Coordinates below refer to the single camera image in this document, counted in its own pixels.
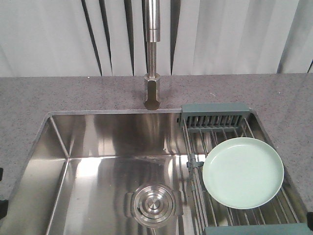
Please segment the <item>stainless steel sink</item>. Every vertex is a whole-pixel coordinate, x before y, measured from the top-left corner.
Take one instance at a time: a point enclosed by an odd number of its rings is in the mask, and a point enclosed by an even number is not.
[[[0,234],[199,234],[180,112],[53,113]],[[268,142],[256,116],[246,120],[254,137]],[[245,124],[237,134],[251,135]],[[190,133],[199,161],[215,144],[233,137],[230,132]],[[226,208],[203,186],[201,191],[209,226],[306,221],[287,175],[278,196],[253,210]]]

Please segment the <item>speckled stone countertop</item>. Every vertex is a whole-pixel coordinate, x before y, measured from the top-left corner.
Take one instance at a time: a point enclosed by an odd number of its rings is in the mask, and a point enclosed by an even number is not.
[[[161,109],[241,101],[254,109],[313,211],[313,74],[164,76]],[[0,78],[0,199],[12,195],[51,111],[144,109],[143,77]]]

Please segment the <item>green plate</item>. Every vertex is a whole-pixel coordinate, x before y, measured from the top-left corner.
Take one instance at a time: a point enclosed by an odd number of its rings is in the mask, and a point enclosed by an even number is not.
[[[203,165],[203,182],[221,204],[250,209],[265,204],[280,189],[284,167],[278,153],[253,138],[233,138],[218,144]]]

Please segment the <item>drain strainer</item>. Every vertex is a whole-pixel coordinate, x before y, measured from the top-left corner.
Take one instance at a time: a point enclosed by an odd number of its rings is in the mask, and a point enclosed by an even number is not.
[[[150,227],[162,227],[175,211],[172,191],[161,184],[143,185],[132,198],[132,211],[138,223]]]

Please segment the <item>faucet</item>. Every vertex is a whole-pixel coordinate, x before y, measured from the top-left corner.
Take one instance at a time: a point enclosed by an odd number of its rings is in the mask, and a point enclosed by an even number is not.
[[[144,105],[148,110],[160,106],[160,75],[157,74],[157,42],[160,41],[160,1],[145,0],[145,28],[147,42],[148,73],[144,75]]]

